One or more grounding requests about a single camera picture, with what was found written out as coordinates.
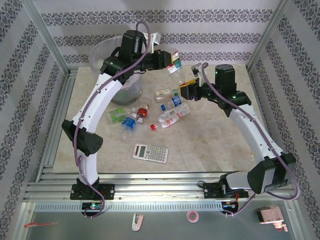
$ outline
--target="pink object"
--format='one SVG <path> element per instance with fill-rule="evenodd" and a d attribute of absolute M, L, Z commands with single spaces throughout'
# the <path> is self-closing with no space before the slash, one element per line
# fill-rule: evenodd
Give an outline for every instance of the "pink object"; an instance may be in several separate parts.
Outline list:
<path fill-rule="evenodd" d="M 199 214 L 195 211 L 195 210 L 191 210 L 191 211 L 188 211 L 187 214 L 186 214 L 186 219 L 188 219 L 188 221 L 192 224 L 198 222 L 199 220 Z"/>

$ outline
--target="calculator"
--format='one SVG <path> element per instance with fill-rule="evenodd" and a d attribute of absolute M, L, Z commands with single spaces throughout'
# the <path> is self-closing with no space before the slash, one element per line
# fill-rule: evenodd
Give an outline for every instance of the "calculator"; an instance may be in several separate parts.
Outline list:
<path fill-rule="evenodd" d="M 132 157 L 134 159 L 141 159 L 154 163 L 165 164 L 168 157 L 168 148 L 137 143 L 134 147 Z"/>

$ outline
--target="transparent bucket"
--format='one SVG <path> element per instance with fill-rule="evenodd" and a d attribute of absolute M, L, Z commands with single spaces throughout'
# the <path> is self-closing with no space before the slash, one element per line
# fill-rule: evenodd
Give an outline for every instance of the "transparent bucket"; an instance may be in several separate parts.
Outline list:
<path fill-rule="evenodd" d="M 122 35 L 115 36 L 100 42 L 90 51 L 89 64 L 96 79 L 98 79 L 104 60 L 110 57 L 116 47 L 121 46 L 121 42 Z M 111 102 L 121 106 L 132 104 L 140 98 L 142 89 L 142 76 L 141 74 L 135 73 L 125 82 L 121 90 L 114 95 Z"/>

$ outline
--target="clear plastic bottle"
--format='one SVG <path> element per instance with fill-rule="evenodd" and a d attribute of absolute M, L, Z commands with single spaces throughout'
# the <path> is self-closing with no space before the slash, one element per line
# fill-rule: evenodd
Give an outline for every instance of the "clear plastic bottle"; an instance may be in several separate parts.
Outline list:
<path fill-rule="evenodd" d="M 141 97 L 138 101 L 138 110 L 136 114 L 138 115 L 137 122 L 142 124 L 144 118 L 148 116 L 148 110 L 151 107 L 151 100 L 147 97 Z"/>
<path fill-rule="evenodd" d="M 190 108 L 188 104 L 182 103 L 179 106 L 176 106 L 175 108 L 165 111 L 161 116 L 158 118 L 157 122 L 154 122 L 150 125 L 151 129 L 154 131 L 157 128 L 164 129 L 175 122 L 177 122 L 179 119 L 183 118 L 185 115 L 188 115 L 190 113 Z"/>
<path fill-rule="evenodd" d="M 168 101 L 161 105 L 162 111 L 167 111 L 173 109 L 181 104 L 181 99 L 179 96 L 174 96 L 168 99 Z"/>
<path fill-rule="evenodd" d="M 180 86 L 186 82 L 186 77 L 182 69 L 179 52 L 175 48 L 171 48 L 168 52 L 171 54 L 172 64 L 165 69 L 168 71 L 170 78 Z"/>
<path fill-rule="evenodd" d="M 178 89 L 173 89 L 170 91 L 170 89 L 163 89 L 160 91 L 155 91 L 154 92 L 154 101 L 156 103 L 161 103 L 166 100 L 169 100 L 169 98 L 173 98 L 174 96 L 179 96 L 180 92 Z"/>
<path fill-rule="evenodd" d="M 129 117 L 131 113 L 135 113 L 136 109 L 134 107 L 121 107 L 113 111 L 107 112 L 106 115 L 106 121 L 109 125 L 113 125 L 116 123 L 123 122 L 126 117 Z"/>
<path fill-rule="evenodd" d="M 137 114 L 132 113 L 131 116 L 128 116 L 123 123 L 117 133 L 117 139 L 121 142 L 128 141 L 132 136 L 132 131 L 136 126 Z"/>

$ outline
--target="red pen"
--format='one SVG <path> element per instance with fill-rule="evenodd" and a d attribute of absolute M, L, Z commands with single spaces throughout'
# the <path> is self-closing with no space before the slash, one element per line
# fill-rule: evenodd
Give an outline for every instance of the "red pen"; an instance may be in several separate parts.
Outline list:
<path fill-rule="evenodd" d="M 26 225 L 24 225 L 25 228 L 32 228 L 32 227 L 41 227 L 41 226 L 50 226 L 50 225 L 56 225 L 57 222 L 45 222 L 45 223 L 38 223 L 38 222 L 30 222 Z"/>

